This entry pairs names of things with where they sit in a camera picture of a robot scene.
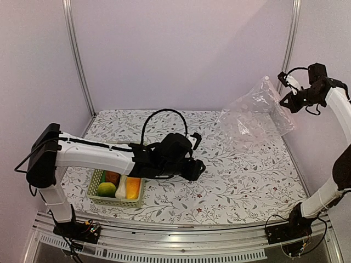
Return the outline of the clear zip top bag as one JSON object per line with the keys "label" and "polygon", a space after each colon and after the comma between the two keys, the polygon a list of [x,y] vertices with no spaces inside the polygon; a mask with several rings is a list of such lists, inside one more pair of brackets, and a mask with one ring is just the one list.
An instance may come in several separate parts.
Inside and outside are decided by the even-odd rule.
{"label": "clear zip top bag", "polygon": [[226,105],[216,123],[227,145],[245,152],[295,130],[292,114],[280,106],[280,99],[270,78],[265,76],[247,94]]}

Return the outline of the orange yellow mango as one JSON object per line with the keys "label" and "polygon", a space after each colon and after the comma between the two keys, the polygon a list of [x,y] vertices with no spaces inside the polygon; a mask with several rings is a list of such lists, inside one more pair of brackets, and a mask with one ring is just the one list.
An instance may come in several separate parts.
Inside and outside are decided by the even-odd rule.
{"label": "orange yellow mango", "polygon": [[138,199],[140,191],[141,178],[127,178],[126,197],[127,199]]}

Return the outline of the green bok choy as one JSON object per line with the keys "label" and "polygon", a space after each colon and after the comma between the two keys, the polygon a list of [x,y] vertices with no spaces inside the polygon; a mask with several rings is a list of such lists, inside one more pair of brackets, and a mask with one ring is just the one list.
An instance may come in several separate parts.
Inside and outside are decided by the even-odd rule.
{"label": "green bok choy", "polygon": [[127,178],[126,175],[120,176],[120,182],[118,184],[118,188],[115,192],[115,197],[117,199],[125,199],[127,195]]}

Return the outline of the brown potato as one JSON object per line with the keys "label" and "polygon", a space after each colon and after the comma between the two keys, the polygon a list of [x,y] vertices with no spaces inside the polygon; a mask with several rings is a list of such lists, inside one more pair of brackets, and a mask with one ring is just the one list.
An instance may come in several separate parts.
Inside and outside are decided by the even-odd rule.
{"label": "brown potato", "polygon": [[105,182],[111,182],[117,185],[120,182],[120,174],[112,171],[106,171]]}

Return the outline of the green yellow mango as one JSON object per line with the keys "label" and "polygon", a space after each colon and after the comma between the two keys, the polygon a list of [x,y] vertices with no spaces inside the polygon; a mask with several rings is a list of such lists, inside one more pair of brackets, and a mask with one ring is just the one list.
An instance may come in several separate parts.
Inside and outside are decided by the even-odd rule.
{"label": "green yellow mango", "polygon": [[115,197],[115,192],[117,188],[116,186],[111,183],[111,182],[104,182],[98,185],[97,188],[97,195],[99,197]]}

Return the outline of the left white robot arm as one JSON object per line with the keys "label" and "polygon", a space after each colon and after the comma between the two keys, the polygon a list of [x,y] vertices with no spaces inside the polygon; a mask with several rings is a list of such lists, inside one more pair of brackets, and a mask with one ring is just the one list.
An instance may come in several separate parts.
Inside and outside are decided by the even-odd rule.
{"label": "left white robot arm", "polygon": [[61,131],[59,124],[51,123],[14,170],[24,173],[29,185],[39,190],[61,230],[76,238],[82,232],[81,225],[73,219],[72,205],[56,180],[58,167],[101,169],[147,179],[177,175],[196,181],[206,169],[203,161],[193,157],[200,142],[197,133],[170,133],[161,142],[150,145],[142,141],[109,144],[70,135]]}

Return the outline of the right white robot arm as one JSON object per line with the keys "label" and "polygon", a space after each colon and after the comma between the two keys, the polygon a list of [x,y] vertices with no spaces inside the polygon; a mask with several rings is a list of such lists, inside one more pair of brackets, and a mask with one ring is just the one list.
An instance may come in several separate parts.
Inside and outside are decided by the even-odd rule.
{"label": "right white robot arm", "polygon": [[315,106],[315,115],[320,114],[319,108],[329,108],[346,140],[345,146],[340,148],[339,156],[330,153],[319,154],[324,161],[329,157],[336,160],[330,162],[328,180],[290,212],[283,232],[287,238],[295,239],[305,228],[311,227],[321,212],[334,207],[350,192],[350,95],[348,86],[329,77],[326,66],[320,63],[280,72],[278,80],[284,87],[291,89],[280,100],[281,106],[289,109],[291,113]]}

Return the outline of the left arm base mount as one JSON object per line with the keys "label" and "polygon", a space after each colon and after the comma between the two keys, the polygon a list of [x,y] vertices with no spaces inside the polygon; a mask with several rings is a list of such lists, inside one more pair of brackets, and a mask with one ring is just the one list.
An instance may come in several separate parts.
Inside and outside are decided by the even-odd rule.
{"label": "left arm base mount", "polygon": [[56,235],[73,241],[91,244],[98,243],[101,233],[101,224],[98,222],[93,222],[92,220],[77,222],[75,219],[65,223],[54,222],[55,227],[53,233]]}

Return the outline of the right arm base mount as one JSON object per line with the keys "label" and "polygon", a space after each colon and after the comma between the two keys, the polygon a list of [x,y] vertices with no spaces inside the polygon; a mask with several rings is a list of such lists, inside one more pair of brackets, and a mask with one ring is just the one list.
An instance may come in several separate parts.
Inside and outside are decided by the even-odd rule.
{"label": "right arm base mount", "polygon": [[282,246],[282,251],[291,258],[300,257],[311,243],[313,221],[313,219],[286,220],[283,224],[272,226],[267,226],[266,221],[264,230],[268,243],[289,242]]}

